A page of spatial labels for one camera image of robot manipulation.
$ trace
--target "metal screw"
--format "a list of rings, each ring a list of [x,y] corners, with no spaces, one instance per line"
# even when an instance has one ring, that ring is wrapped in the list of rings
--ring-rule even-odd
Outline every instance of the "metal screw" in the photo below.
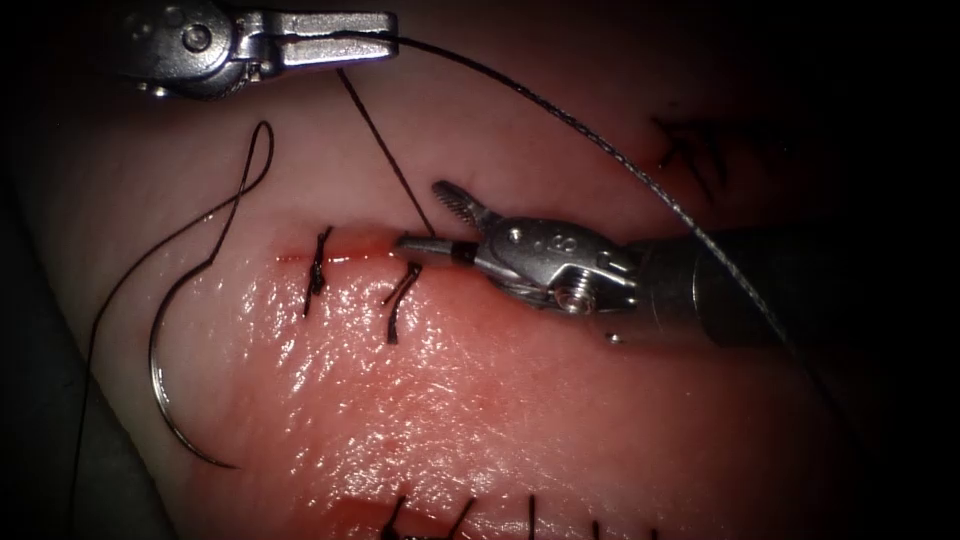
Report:
[[[554,289],[553,297],[560,309],[573,315],[589,315],[596,307],[596,298],[587,274],[567,279]]]
[[[190,52],[205,51],[210,40],[210,30],[202,24],[192,24],[183,31],[183,46]]]

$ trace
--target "interrupted suture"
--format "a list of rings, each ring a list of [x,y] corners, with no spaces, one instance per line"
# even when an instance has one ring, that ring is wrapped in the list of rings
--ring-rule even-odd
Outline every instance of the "interrupted suture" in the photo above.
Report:
[[[390,308],[390,318],[387,320],[387,345],[396,345],[397,341],[397,317],[400,312],[400,302],[406,296],[410,287],[420,278],[420,272],[423,266],[415,262],[407,263],[407,273],[400,278],[400,281],[393,287],[390,294],[380,302],[381,306],[386,306],[393,300],[393,307]]]
[[[323,277],[323,248],[327,243],[327,238],[333,231],[333,226],[327,227],[327,230],[317,235],[317,251],[313,255],[313,263],[310,264],[310,275],[307,280],[307,291],[303,295],[303,316],[310,313],[310,299],[314,296],[320,296],[323,292],[323,286],[327,284]]]

